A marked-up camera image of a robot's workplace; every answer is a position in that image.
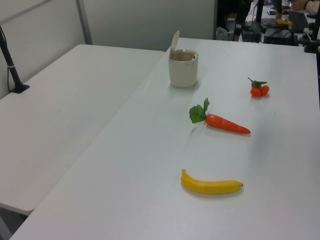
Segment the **bystander hand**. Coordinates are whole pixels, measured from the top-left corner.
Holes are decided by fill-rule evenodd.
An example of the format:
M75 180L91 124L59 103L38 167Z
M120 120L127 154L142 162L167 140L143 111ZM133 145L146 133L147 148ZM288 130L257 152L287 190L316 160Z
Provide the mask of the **bystander hand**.
M291 9L294 11L302 11L306 9L306 4L309 0L292 0Z

